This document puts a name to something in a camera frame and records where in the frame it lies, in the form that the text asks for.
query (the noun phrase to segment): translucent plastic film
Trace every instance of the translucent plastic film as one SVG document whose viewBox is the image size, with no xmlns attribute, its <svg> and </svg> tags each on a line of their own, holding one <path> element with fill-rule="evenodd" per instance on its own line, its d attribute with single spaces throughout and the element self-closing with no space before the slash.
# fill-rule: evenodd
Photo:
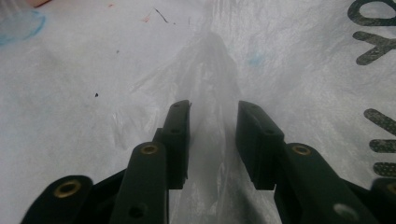
<svg viewBox="0 0 396 224">
<path fill-rule="evenodd" d="M 239 100 L 350 182 L 368 189 L 396 177 L 395 5 L 52 0 L 32 9 L 39 29 L 0 35 L 0 223 L 19 223 L 63 176 L 97 183 L 124 169 L 185 99 L 189 179 L 170 192 L 170 223 L 280 223 L 274 193 L 254 189 L 236 150 Z"/>
</svg>

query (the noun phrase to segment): black plastic part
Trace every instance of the black plastic part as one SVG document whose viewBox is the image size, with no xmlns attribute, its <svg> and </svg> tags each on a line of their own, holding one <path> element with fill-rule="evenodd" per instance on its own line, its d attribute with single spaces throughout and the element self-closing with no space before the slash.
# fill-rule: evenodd
<svg viewBox="0 0 396 224">
<path fill-rule="evenodd" d="M 92 181 L 83 175 L 70 175 L 50 184 L 27 211 L 22 224 L 87 223 L 87 207 Z"/>
<path fill-rule="evenodd" d="M 183 189 L 189 167 L 190 107 L 188 100 L 170 106 L 163 128 L 153 142 L 165 145 L 168 154 L 169 189 Z"/>
<path fill-rule="evenodd" d="M 93 186 L 93 223 L 107 224 L 109 222 L 124 174 L 125 170 L 120 171 Z"/>
<path fill-rule="evenodd" d="M 256 189 L 274 189 L 275 154 L 283 147 L 283 138 L 261 107 L 239 102 L 235 142 Z"/>
<path fill-rule="evenodd" d="M 382 224 L 396 222 L 396 179 L 378 178 L 369 193 L 368 207 Z"/>
<path fill-rule="evenodd" d="M 301 223 L 378 223 L 312 147 L 288 144 L 279 162 L 303 208 Z"/>
<path fill-rule="evenodd" d="M 277 169 L 274 199 L 283 224 L 300 223 L 303 208 L 282 169 Z"/>
<path fill-rule="evenodd" d="M 349 187 L 349 189 L 355 194 L 356 197 L 359 198 L 359 200 L 361 200 L 362 203 L 364 203 L 367 207 L 367 203 L 368 203 L 368 196 L 370 193 L 370 190 L 368 189 L 364 189 L 361 186 L 358 186 L 354 183 L 351 183 L 347 180 L 344 180 L 344 183 Z"/>
<path fill-rule="evenodd" d="M 134 149 L 109 223 L 168 223 L 166 154 L 155 142 Z"/>
</svg>

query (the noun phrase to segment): blue mark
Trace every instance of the blue mark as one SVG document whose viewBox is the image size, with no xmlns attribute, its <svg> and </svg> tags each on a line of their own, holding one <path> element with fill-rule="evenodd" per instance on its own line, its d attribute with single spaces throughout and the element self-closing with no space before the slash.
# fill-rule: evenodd
<svg viewBox="0 0 396 224">
<path fill-rule="evenodd" d="M 0 22 L 0 46 L 37 35 L 46 17 L 37 11 L 22 11 Z"/>
<path fill-rule="evenodd" d="M 248 59 L 248 64 L 251 66 L 259 66 L 264 62 L 264 55 L 258 54 L 257 52 L 254 55 L 251 55 Z"/>
</svg>

